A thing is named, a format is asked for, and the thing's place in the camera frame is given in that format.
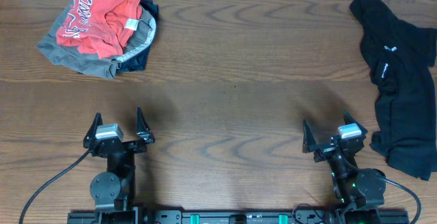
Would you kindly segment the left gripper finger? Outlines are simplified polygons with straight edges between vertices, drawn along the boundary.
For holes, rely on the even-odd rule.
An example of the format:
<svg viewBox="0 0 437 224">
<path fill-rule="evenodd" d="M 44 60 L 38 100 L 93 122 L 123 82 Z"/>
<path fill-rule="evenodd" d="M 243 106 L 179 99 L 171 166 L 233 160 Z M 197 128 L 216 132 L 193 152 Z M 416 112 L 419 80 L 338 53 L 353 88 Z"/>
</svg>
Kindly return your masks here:
<svg viewBox="0 0 437 224">
<path fill-rule="evenodd" d="M 137 107 L 137 127 L 136 127 L 137 135 L 142 138 L 146 143 L 154 142 L 154 134 L 150 127 L 148 126 L 141 107 Z"/>
<path fill-rule="evenodd" d="M 92 125 L 84 137 L 84 145 L 90 145 L 96 139 L 97 128 L 100 125 L 102 125 L 102 117 L 100 113 L 97 113 L 94 117 Z"/>
</svg>

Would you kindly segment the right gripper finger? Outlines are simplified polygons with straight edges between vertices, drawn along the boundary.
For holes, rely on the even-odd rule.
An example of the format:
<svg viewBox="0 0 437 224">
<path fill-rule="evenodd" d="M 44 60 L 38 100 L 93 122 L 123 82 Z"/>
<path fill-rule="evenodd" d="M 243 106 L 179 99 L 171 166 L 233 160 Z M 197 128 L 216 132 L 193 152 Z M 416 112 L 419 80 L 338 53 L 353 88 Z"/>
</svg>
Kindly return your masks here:
<svg viewBox="0 0 437 224">
<path fill-rule="evenodd" d="M 356 120 L 355 120 L 355 119 L 350 115 L 350 113 L 347 112 L 346 110 L 343 111 L 343 119 L 344 119 L 345 124 L 357 123 L 358 126 L 360 127 L 360 129 L 361 129 L 362 132 L 363 132 L 361 136 L 365 136 L 365 135 L 368 133 L 367 129 L 366 129 L 364 126 L 362 126 L 358 121 L 356 121 Z"/>
<path fill-rule="evenodd" d="M 311 130 L 311 127 L 307 120 L 302 121 L 303 125 L 303 143 L 302 143 L 302 152 L 303 153 L 310 153 L 317 149 L 317 141 L 314 137 L 314 134 Z"/>
</svg>

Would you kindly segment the red soccer t-shirt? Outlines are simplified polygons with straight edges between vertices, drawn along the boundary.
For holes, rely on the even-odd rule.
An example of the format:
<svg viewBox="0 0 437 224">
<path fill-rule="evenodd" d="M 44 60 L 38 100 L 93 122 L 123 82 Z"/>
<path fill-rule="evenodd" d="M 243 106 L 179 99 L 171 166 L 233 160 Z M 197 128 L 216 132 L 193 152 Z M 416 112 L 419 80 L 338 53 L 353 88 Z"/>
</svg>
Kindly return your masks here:
<svg viewBox="0 0 437 224">
<path fill-rule="evenodd" d="M 57 30 L 58 45 L 99 59 L 122 55 L 142 15 L 140 0 L 73 0 Z"/>
</svg>

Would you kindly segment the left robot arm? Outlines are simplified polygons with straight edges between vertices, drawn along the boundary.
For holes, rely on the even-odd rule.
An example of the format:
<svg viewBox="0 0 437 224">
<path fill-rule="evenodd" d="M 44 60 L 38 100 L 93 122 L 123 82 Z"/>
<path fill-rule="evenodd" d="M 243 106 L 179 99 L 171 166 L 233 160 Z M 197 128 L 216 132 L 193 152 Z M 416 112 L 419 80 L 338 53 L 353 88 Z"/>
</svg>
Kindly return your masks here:
<svg viewBox="0 0 437 224">
<path fill-rule="evenodd" d="M 155 137 L 140 107 L 137 107 L 136 134 L 138 139 L 124 141 L 124 134 L 118 124 L 104 124 L 101 114 L 96 114 L 83 140 L 83 147 L 93 157 L 105 159 L 107 169 L 90 183 L 89 192 L 95 210 L 69 213 L 68 224 L 147 223 L 143 207 L 134 204 L 135 154 L 146 152 L 147 145 L 154 143 Z"/>
</svg>

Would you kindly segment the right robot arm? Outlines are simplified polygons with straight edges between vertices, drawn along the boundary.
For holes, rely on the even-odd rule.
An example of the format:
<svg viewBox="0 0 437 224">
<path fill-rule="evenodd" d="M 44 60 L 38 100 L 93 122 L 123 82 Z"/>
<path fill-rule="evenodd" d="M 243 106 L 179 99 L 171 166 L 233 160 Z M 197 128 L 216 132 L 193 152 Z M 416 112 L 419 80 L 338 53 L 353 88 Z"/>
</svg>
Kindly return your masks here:
<svg viewBox="0 0 437 224">
<path fill-rule="evenodd" d="M 312 153 L 315 162 L 326 161 L 331 170 L 335 197 L 340 203 L 325 212 L 323 223 L 408 223 L 402 210 L 381 210 L 387 178 L 379 169 L 360 169 L 354 157 L 364 148 L 367 129 L 347 111 L 344 125 L 329 142 L 318 143 L 307 120 L 302 122 L 305 154 Z"/>
</svg>

